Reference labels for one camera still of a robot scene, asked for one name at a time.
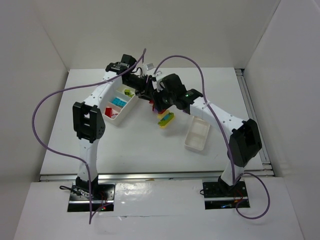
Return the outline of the red 2x4 lego brick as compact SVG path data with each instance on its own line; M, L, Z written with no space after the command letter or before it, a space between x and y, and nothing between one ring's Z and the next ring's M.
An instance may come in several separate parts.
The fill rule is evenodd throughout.
M113 115L113 109L112 109L111 107L106 107L106 108L105 108L105 111L104 111L104 114L105 114L106 116L108 116L109 118L111 118L112 115Z

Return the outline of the teal 2x4 lego brick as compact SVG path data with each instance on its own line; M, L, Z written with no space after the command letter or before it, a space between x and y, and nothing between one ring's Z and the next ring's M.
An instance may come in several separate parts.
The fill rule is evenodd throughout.
M121 109L127 104L126 101L124 101L124 100L122 100L121 98L118 98L118 97L115 97L115 98L111 101L111 103L112 103L113 105L121 108Z

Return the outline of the green 2x4 lego brick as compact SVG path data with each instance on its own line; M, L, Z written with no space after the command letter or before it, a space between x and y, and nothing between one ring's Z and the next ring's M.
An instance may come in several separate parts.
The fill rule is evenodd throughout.
M128 96L128 97L130 97L130 98L132 98L132 97L134 96L134 93L131 92L130 89L125 89L123 92L124 92L124 94L125 94L126 96Z

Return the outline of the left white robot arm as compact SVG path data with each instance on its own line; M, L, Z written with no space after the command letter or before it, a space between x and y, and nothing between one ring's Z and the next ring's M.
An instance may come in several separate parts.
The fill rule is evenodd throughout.
M135 69L137 60L124 54L119 62L110 63L106 75L94 91L82 102L72 106L73 129L79 139L80 164L75 180L78 191L94 198L99 194L97 154L99 140L105 133L106 125L102 111L116 90Z

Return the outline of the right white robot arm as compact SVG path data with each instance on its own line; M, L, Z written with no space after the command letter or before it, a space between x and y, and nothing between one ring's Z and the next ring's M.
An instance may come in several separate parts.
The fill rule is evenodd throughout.
M176 106L221 132L229 162L218 178L218 184L221 191L231 191L244 174L248 162L262 149L258 124L251 118L243 120L226 112L208 101L203 92L186 89L175 73L164 75L157 71L152 76L161 104Z

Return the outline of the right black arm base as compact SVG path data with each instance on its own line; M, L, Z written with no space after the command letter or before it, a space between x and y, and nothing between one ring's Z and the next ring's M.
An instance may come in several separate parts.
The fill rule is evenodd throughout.
M199 193L204 197L206 210L249 208L247 187L244 181L238 182L228 193L222 193L218 182L203 182Z

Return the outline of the multicolour lego tower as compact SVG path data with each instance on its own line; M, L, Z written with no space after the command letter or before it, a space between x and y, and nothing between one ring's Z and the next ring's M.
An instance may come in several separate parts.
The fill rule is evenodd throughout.
M155 108L155 104L153 101L149 101L149 104L152 105L152 111L157 115L158 122L157 125L161 129L165 129L174 119L175 119L175 114L168 109L158 111Z

